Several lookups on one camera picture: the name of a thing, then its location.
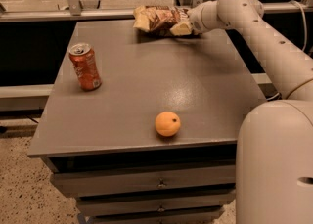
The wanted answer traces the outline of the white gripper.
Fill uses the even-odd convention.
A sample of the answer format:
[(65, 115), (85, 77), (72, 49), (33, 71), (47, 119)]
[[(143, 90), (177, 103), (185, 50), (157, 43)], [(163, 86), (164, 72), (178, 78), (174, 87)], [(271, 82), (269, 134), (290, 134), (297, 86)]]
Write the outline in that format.
[(227, 26), (222, 22), (217, 14), (217, 2), (207, 1), (187, 12), (190, 22), (179, 22), (170, 28), (174, 36), (202, 34), (214, 29), (226, 29)]

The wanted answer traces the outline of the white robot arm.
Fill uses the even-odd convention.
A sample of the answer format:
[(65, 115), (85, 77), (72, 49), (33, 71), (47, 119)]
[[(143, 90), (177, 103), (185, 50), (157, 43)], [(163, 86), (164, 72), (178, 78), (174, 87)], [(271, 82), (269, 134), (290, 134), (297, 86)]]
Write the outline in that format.
[(188, 11), (196, 33), (234, 29), (282, 95), (243, 121), (236, 154), (237, 224), (313, 224), (313, 59), (262, 19), (258, 0)]

